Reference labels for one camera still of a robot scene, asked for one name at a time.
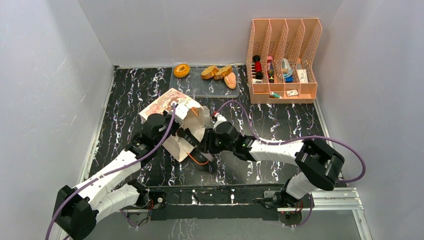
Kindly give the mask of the yellow fake bread slice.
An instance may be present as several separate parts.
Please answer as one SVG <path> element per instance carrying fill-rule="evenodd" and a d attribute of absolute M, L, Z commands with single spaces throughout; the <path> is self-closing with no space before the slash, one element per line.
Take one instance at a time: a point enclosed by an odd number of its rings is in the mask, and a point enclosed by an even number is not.
<path fill-rule="evenodd" d="M 213 79 L 214 80 L 223 79 L 224 77 L 228 76 L 232 72 L 233 72 L 233 67 L 231 65 L 226 65 L 215 73 L 215 75 L 213 76 Z"/>

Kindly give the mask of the round brown fake bread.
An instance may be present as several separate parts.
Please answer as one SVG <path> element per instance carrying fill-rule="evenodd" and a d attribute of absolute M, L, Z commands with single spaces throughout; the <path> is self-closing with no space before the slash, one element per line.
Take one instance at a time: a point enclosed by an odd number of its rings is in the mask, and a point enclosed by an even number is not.
<path fill-rule="evenodd" d="M 219 69 L 216 65 L 208 66 L 201 72 L 201 78 L 203 80 L 211 79 L 216 75 L 218 71 Z"/>

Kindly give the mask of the orange fake bagel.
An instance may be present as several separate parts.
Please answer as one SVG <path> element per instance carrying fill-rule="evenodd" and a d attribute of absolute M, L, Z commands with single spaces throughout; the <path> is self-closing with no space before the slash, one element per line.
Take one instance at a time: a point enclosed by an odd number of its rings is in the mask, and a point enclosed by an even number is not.
<path fill-rule="evenodd" d="M 190 73 L 190 66 L 186 63 L 181 63 L 177 65 L 174 70 L 173 74 L 176 78 L 184 78 Z"/>

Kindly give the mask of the oval brown fake bread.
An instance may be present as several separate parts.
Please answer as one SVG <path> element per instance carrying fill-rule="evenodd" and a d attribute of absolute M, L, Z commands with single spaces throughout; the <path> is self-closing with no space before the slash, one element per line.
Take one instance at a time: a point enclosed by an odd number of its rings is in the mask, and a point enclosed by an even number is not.
<path fill-rule="evenodd" d="M 236 88 L 236 86 L 237 86 L 237 77 L 236 77 L 236 75 L 233 72 L 229 73 L 223 79 L 224 79 L 224 82 L 225 82 L 226 86 L 229 89 L 232 89 L 233 90 L 233 89 Z"/>

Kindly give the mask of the clear plastic tray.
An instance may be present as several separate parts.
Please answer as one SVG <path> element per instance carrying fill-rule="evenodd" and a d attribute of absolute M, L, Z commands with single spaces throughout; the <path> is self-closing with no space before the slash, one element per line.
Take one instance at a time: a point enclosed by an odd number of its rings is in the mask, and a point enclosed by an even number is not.
<path fill-rule="evenodd" d="M 227 87 L 223 79 L 202 79 L 201 73 L 211 65 L 191 65 L 187 76 L 178 78 L 174 75 L 175 66 L 171 70 L 169 88 L 176 89 L 191 98 L 236 98 L 239 96 L 239 86 L 235 89 Z"/>

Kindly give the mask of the printed white paper bag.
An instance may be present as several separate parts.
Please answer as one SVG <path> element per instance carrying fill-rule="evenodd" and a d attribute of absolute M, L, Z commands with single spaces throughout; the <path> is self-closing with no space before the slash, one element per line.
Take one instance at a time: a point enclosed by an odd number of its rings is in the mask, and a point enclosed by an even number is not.
<path fill-rule="evenodd" d="M 162 114 L 163 112 L 166 112 L 172 114 L 171 111 L 173 109 L 173 103 L 184 104 L 189 108 L 189 111 L 187 117 L 183 121 L 183 124 L 176 122 L 172 126 L 177 129 L 189 128 L 191 133 L 201 142 L 204 138 L 206 128 L 212 125 L 210 120 L 210 110 L 177 89 L 170 88 L 138 114 L 143 122 L 147 120 L 149 115 L 155 113 Z M 189 156 L 194 155 L 192 151 L 195 150 L 195 147 L 183 138 L 178 137 L 176 133 L 170 135 L 163 142 L 162 146 L 178 162 L 182 162 Z"/>

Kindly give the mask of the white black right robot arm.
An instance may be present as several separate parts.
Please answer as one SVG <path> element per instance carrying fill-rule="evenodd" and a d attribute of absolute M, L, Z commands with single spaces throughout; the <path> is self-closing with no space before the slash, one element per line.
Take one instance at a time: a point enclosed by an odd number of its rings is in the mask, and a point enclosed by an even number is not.
<path fill-rule="evenodd" d="M 321 189 L 332 191 L 345 163 L 344 157 L 319 137 L 289 143 L 258 140 L 243 135 L 230 122 L 206 128 L 198 140 L 189 128 L 179 128 L 176 135 L 192 147 L 195 154 L 233 153 L 242 161 L 272 161 L 297 166 L 299 174 L 291 177 L 279 193 L 264 196 L 256 202 L 266 208 L 295 207 L 308 193 Z"/>

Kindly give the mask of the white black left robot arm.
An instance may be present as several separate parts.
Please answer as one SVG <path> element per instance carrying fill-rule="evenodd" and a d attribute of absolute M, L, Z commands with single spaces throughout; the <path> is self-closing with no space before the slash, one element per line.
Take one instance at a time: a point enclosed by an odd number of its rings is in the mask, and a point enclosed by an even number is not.
<path fill-rule="evenodd" d="M 83 240 L 113 212 L 133 205 L 144 208 L 150 198 L 143 186 L 134 182 L 115 187 L 148 164 L 161 147 L 175 160 L 194 159 L 210 124 L 209 112 L 202 108 L 150 114 L 112 162 L 84 182 L 58 191 L 48 228 L 57 224 L 70 238 Z"/>

